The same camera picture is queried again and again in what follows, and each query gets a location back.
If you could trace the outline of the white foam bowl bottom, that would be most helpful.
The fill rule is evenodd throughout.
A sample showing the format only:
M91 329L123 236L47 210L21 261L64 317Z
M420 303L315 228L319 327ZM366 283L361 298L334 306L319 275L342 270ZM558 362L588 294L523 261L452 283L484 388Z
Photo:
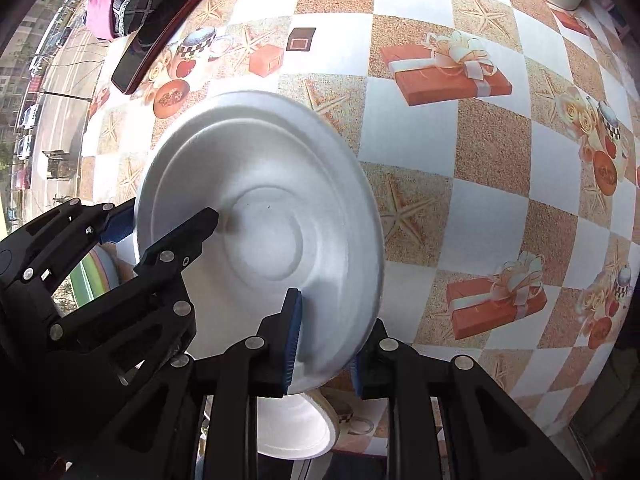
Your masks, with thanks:
M336 411L319 390L257 399L257 451L279 460L311 460L340 435Z

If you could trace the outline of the white foam bowl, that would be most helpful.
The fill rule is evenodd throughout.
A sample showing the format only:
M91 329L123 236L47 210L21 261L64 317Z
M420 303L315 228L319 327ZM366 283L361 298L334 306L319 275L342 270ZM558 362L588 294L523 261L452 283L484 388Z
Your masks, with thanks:
M257 451L279 460L311 460L340 435L336 411L319 390L257 399Z
M160 139L134 205L144 252L204 208L214 232L183 271L198 332L190 352L224 352L303 296L290 393L318 388L360 350L378 316L384 243L369 181L309 108L263 91L194 105Z

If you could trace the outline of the green pastel plate stack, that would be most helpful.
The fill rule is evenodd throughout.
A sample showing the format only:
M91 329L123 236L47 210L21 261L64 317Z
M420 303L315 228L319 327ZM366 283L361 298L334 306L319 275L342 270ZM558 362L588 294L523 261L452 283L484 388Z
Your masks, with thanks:
M83 307L119 284L116 264L100 246L93 247L70 272L70 287L77 307Z

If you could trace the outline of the dark red smartphone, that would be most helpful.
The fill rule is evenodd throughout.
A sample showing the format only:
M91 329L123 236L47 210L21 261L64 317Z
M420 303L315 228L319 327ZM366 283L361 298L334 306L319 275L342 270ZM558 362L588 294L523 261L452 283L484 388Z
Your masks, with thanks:
M130 96L168 40L201 0L163 0L134 34L112 73L115 88Z

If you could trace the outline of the patterned checkered tablecloth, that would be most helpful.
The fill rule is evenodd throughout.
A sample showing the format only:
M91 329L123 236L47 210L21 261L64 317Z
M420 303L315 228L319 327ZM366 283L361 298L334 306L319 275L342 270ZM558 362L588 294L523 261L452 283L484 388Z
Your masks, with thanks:
M639 273L639 95L598 0L204 0L132 96L101 50L79 194L120 203L169 119L259 89L357 155L386 244L388 332L469 351L547 434L572 420Z

